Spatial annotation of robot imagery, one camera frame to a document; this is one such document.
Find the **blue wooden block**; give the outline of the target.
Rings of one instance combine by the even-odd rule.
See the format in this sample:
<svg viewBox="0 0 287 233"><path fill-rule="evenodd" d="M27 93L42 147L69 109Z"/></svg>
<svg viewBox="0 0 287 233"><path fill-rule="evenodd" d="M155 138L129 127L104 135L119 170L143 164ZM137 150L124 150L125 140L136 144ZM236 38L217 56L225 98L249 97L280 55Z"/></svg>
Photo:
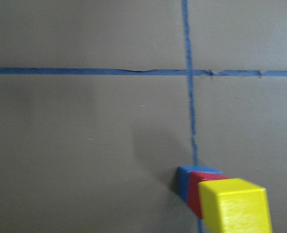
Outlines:
<svg viewBox="0 0 287 233"><path fill-rule="evenodd" d="M179 196L185 203L187 203L190 173L192 171L211 173L211 174L223 174L222 171L208 166L179 166L178 167Z"/></svg>

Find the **red wooden block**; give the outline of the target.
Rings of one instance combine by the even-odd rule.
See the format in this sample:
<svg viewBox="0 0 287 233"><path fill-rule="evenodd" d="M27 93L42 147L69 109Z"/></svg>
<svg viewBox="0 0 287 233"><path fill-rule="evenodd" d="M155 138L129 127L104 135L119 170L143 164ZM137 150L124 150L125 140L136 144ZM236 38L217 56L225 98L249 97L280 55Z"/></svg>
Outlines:
<svg viewBox="0 0 287 233"><path fill-rule="evenodd" d="M202 209L199 194L199 183L214 180L224 180L229 179L229 177L223 174L207 173L192 171L189 175L189 186L187 193L187 205L195 213L195 215L202 219Z"/></svg>

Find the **yellow wooden block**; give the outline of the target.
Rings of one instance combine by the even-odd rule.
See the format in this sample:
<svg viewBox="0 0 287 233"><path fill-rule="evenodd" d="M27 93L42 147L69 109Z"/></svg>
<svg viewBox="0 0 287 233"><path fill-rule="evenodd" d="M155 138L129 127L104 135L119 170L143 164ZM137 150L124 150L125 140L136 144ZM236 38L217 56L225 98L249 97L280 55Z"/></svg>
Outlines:
<svg viewBox="0 0 287 233"><path fill-rule="evenodd" d="M199 183L202 218L213 233L271 233L266 188L240 178Z"/></svg>

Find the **brown paper table cover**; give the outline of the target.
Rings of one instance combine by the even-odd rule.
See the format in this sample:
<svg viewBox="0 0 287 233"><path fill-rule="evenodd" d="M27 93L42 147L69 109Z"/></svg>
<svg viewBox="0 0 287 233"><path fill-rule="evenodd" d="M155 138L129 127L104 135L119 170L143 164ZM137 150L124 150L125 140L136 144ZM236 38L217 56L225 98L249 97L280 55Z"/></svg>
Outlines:
<svg viewBox="0 0 287 233"><path fill-rule="evenodd" d="M195 163L287 233L287 0L0 0L0 233L197 233Z"/></svg>

